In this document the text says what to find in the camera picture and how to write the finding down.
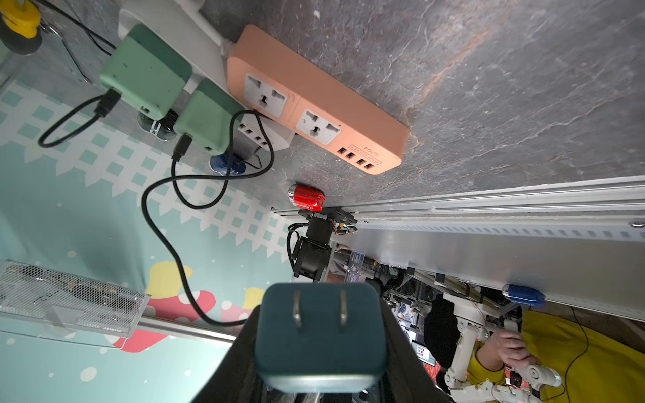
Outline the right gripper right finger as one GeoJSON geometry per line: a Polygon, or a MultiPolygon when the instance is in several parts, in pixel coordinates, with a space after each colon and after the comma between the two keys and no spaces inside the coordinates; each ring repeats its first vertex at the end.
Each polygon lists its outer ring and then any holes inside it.
{"type": "Polygon", "coordinates": [[[378,383],[379,402],[450,402],[413,351],[391,309],[380,300],[386,333],[386,372],[378,383]]]}

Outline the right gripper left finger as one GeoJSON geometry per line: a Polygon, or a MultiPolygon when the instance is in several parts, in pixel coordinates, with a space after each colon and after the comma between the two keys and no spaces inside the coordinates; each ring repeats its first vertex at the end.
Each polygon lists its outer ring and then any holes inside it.
{"type": "Polygon", "coordinates": [[[251,312],[218,369],[192,402],[262,402],[262,380],[255,365],[260,306],[251,312]]]}

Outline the teal cube adapter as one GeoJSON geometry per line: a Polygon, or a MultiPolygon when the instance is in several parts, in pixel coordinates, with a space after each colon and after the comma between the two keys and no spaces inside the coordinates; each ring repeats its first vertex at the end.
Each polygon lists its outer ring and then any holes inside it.
{"type": "Polygon", "coordinates": [[[381,299],[363,283],[284,283],[263,296],[255,365],[285,393],[356,393],[386,373],[381,299]]]}

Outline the red blue electric shaver case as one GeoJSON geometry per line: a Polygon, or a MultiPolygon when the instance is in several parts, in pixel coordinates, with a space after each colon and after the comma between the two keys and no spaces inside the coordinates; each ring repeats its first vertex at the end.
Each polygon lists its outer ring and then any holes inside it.
{"type": "Polygon", "coordinates": [[[295,207],[312,212],[322,211],[326,200],[324,194],[318,189],[299,184],[290,186],[287,196],[295,207]]]}

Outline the black silver electric shaver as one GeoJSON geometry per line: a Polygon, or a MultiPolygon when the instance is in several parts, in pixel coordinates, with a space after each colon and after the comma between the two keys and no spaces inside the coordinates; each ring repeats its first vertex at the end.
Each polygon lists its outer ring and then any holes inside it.
{"type": "Polygon", "coordinates": [[[160,120],[154,120],[143,113],[139,113],[138,124],[142,130],[153,134],[157,139],[169,141],[177,136],[177,133],[174,131],[174,125],[177,119],[178,114],[172,109],[160,120]]]}

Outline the green charger adapter with prongs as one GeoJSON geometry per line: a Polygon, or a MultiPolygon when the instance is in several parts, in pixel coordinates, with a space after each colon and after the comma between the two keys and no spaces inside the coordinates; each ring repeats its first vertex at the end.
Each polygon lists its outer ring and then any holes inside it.
{"type": "Polygon", "coordinates": [[[215,83],[204,78],[191,94],[174,124],[179,135],[188,135],[212,155],[224,154],[230,144],[230,123],[243,106],[215,83]]]}

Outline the white power strip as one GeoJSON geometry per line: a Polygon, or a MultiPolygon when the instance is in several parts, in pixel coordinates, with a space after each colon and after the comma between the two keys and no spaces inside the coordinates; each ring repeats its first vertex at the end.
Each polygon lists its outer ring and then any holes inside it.
{"type": "MultiPolygon", "coordinates": [[[[188,103],[194,110],[204,109],[205,116],[221,127],[217,137],[228,139],[231,117],[244,109],[228,91],[226,64],[233,42],[201,15],[203,5],[203,1],[127,1],[119,10],[119,37],[144,25],[187,61],[192,68],[185,86],[191,93],[188,103]]],[[[240,156],[250,153],[252,147],[275,152],[288,149],[295,136],[269,117],[257,118],[255,114],[238,116],[233,134],[244,139],[234,148],[240,156]]]]}

